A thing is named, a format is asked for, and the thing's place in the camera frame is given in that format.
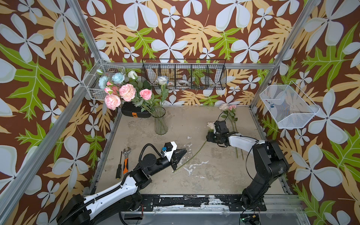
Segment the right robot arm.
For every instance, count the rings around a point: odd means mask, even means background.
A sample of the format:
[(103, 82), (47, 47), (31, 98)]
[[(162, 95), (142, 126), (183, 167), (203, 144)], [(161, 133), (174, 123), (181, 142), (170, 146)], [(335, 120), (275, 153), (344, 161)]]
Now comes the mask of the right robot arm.
[(263, 200), (271, 184), (285, 174), (290, 166), (275, 140), (265, 141), (230, 132), (225, 121), (208, 123), (208, 142), (220, 147), (232, 146), (252, 154), (256, 175), (242, 192), (241, 204), (246, 210), (255, 209)]

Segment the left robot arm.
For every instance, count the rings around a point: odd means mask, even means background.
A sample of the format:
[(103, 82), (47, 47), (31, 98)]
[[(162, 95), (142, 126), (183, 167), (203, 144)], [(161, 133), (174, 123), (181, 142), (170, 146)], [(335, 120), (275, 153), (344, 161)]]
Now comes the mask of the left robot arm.
[(58, 225), (96, 225), (119, 212), (135, 211), (142, 207), (143, 197), (140, 190), (152, 182), (152, 176), (171, 167), (177, 169), (178, 163), (186, 154), (175, 142), (167, 142), (155, 154), (144, 154), (146, 144), (139, 155), (138, 163), (127, 172), (123, 180), (106, 190), (93, 195), (80, 194), (71, 198), (56, 218)]

